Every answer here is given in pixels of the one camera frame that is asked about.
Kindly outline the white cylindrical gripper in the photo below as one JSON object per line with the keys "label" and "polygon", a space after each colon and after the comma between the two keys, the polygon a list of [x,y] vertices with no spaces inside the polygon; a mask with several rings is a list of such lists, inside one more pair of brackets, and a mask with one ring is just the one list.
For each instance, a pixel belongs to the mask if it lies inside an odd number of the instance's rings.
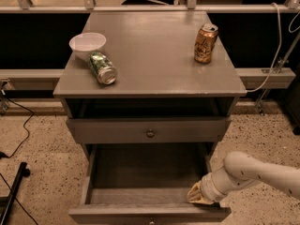
{"label": "white cylindrical gripper", "polygon": [[195,204],[211,205],[219,203],[225,197],[226,195],[218,191],[213,183],[211,173],[203,176],[201,182],[196,182],[187,193],[188,202]]}

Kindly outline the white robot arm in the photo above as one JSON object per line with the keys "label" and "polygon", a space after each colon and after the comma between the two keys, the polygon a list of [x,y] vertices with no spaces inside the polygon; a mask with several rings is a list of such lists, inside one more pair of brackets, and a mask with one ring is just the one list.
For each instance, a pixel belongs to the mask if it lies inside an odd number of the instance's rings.
{"label": "white robot arm", "polygon": [[223,160],[223,165],[196,182],[187,194],[190,203],[219,203],[235,190],[251,188],[257,183],[276,188],[295,199],[300,199],[300,170],[294,167],[259,161],[233,151]]}

